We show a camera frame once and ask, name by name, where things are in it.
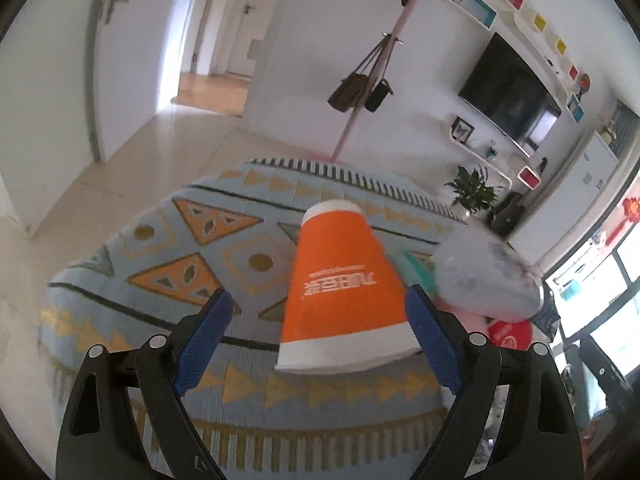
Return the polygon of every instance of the patterned tablecloth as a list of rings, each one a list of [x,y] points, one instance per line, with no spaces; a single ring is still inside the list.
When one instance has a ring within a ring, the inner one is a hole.
[[[40,338],[58,422],[89,346],[136,348],[223,286],[235,316],[184,405],[229,478],[409,478],[445,414],[423,355],[343,376],[273,370],[302,216],[333,198],[359,204],[387,251],[425,264],[463,225],[407,180],[322,162],[254,160],[195,182],[50,282]],[[168,473],[139,394],[132,403]]]

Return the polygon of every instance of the brown dot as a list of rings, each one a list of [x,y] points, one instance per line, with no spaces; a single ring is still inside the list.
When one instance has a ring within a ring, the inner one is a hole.
[[[252,254],[249,258],[249,266],[258,272],[267,272],[273,267],[273,260],[266,254]]]
[[[139,225],[136,227],[136,231],[133,235],[136,237],[136,240],[151,240],[156,234],[156,230],[153,229],[150,225]]]

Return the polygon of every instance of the flat screen tv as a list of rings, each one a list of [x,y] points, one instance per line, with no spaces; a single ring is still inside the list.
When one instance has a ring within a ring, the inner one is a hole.
[[[498,34],[460,91],[526,155],[533,155],[562,113],[529,65]]]

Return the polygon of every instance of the orange paper cup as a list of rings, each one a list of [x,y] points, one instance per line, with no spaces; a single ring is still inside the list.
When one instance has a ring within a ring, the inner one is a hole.
[[[419,350],[404,286],[357,205],[329,200],[302,221],[277,370],[367,370]]]

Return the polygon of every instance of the blue gripper pad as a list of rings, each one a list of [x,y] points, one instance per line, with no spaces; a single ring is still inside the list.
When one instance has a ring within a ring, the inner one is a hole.
[[[404,312],[438,382],[457,395],[462,388],[460,357],[430,308],[412,288],[404,296]]]
[[[234,312],[234,300],[226,290],[215,302],[208,302],[204,314],[197,327],[176,358],[175,377],[172,383],[178,397],[200,383],[216,347],[231,322]]]

